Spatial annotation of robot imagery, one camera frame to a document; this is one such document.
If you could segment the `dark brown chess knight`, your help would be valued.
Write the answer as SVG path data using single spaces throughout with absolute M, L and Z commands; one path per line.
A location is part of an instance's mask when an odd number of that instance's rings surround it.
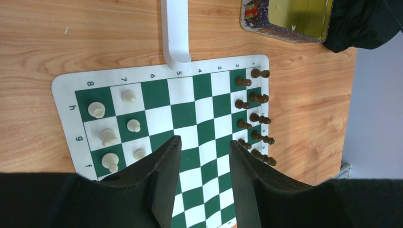
M 249 100 L 251 102 L 259 103 L 259 104 L 265 104 L 269 101 L 269 96 L 266 94 L 259 94 L 259 93 L 250 93 L 249 94 Z

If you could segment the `dark brown chess piece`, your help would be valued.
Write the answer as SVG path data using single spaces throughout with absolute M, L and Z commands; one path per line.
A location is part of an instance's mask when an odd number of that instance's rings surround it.
M 273 157 L 269 157 L 266 154 L 262 154 L 257 149 L 253 149 L 251 154 L 256 157 L 257 159 L 261 160 L 262 162 L 266 163 L 269 166 L 276 166 L 277 161 Z
M 275 139 L 269 136 L 264 136 L 258 131 L 253 131 L 251 133 L 251 138 L 254 140 L 260 140 L 263 141 L 264 143 L 267 143 L 269 145 L 273 145 L 275 143 Z
M 249 116 L 250 121 L 252 122 L 259 122 L 260 124 L 270 124 L 271 119 L 268 117 L 265 117 L 263 115 L 258 115 L 257 113 L 252 113 Z

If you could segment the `dark brown chess rook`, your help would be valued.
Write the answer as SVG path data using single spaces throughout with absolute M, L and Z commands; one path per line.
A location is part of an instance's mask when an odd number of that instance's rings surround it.
M 259 69 L 254 68 L 254 69 L 251 70 L 250 75 L 251 75 L 252 78 L 258 78 L 258 77 L 269 78 L 270 71 L 269 70 L 260 71 Z

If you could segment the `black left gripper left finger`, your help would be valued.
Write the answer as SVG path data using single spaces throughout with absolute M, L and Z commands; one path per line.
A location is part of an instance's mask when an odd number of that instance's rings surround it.
M 76 173 L 2 173 L 3 228 L 169 228 L 182 152 L 173 136 L 140 161 L 88 180 Z

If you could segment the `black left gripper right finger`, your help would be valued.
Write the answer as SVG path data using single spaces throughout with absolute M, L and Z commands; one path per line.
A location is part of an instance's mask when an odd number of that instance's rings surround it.
M 403 182 L 329 179 L 317 186 L 297 181 L 229 144 L 239 228 L 400 228 Z

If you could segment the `dark brown chess pawn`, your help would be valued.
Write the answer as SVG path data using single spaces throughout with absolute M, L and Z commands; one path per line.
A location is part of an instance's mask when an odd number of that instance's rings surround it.
M 235 107 L 238 109 L 250 109 L 250 103 L 244 102 L 240 99 L 237 99 L 235 101 Z
M 244 139 L 238 139 L 238 142 L 247 150 L 251 149 L 251 144 L 246 142 Z
M 250 79 L 237 77 L 235 80 L 236 86 L 251 86 L 252 81 Z
M 239 119 L 237 121 L 237 127 L 241 128 L 241 129 L 247 129 L 247 130 L 251 130 L 252 129 L 252 125 L 247 123 L 246 121 L 244 121 L 243 119 Z

